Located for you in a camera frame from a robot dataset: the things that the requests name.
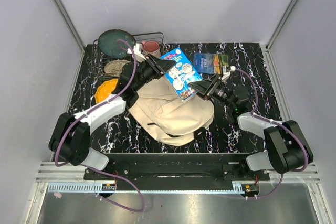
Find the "blue comic book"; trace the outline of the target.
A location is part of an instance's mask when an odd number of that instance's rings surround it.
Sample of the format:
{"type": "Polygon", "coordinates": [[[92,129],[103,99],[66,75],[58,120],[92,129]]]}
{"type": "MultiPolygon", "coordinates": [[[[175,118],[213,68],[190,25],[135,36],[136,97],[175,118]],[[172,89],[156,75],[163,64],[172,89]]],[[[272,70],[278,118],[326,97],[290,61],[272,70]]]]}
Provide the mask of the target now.
{"type": "Polygon", "coordinates": [[[175,61],[175,65],[165,74],[165,77],[182,101],[196,94],[196,91],[188,84],[201,81],[202,77],[180,47],[167,52],[159,59],[175,61]]]}

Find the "Animal Farm paperback book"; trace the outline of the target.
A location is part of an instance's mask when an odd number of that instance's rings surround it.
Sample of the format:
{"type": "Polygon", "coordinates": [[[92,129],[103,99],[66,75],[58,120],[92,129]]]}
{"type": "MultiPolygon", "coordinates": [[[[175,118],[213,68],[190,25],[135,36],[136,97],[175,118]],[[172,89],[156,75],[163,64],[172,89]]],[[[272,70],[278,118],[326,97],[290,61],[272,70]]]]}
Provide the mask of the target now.
{"type": "Polygon", "coordinates": [[[198,73],[224,74],[230,71],[229,56],[195,52],[193,66],[198,73]]]}

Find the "cream canvas student bag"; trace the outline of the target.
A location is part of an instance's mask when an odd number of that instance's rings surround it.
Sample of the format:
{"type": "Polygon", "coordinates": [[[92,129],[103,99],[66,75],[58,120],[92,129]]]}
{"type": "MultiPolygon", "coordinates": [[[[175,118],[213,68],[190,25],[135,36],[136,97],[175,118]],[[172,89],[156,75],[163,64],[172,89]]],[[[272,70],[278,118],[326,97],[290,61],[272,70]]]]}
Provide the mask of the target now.
{"type": "Polygon", "coordinates": [[[156,141],[185,145],[200,136],[214,118],[214,105],[194,95],[181,101],[165,78],[155,79],[138,91],[130,114],[156,141]]]}

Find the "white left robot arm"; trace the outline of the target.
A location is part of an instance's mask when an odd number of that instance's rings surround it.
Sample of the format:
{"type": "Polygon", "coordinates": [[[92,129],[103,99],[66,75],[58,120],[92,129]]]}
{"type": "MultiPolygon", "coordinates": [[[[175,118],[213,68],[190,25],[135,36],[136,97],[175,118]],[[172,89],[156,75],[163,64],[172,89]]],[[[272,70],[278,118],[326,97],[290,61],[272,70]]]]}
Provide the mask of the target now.
{"type": "Polygon", "coordinates": [[[128,63],[122,72],[114,91],[102,102],[76,114],[63,113],[56,123],[49,141],[49,149],[55,153],[55,165],[60,167],[59,158],[73,166],[83,165],[95,169],[103,180],[113,175],[109,158],[90,146],[91,134],[109,119],[131,108],[138,99],[138,91],[153,79],[159,79],[176,62],[146,56],[141,63],[128,63]]]}

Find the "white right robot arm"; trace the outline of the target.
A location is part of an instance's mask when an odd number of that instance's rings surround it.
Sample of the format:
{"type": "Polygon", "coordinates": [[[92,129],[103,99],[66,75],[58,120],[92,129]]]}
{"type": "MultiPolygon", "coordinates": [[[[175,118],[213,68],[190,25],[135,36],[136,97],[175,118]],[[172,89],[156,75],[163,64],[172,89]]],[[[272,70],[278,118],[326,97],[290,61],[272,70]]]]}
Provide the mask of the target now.
{"type": "Polygon", "coordinates": [[[239,176],[250,180],[259,170],[274,170],[279,174],[305,170],[313,162],[313,152],[294,120],[274,121],[249,111],[249,92],[238,85],[226,88],[219,75],[188,84],[203,100],[215,99],[226,107],[229,123],[264,140],[266,150],[246,157],[238,167],[239,176]]]}

